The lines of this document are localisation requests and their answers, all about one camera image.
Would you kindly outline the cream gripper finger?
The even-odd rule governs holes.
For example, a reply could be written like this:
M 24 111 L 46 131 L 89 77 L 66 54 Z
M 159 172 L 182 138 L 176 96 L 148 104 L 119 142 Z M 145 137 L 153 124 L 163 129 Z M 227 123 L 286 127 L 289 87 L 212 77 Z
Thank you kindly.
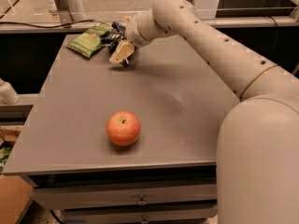
M 114 64 L 128 64 L 128 58 L 135 52 L 135 47 L 127 40 L 121 40 L 115 51 L 109 58 L 109 61 Z

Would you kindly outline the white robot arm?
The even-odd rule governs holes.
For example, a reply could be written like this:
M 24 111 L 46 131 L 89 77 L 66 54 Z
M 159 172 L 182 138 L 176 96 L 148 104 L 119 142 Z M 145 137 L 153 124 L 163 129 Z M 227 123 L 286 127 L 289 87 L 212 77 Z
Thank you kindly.
M 240 99 L 218 136 L 219 224 L 299 224 L 299 81 L 202 22 L 186 0 L 154 0 L 131 18 L 110 60 L 180 35 Z

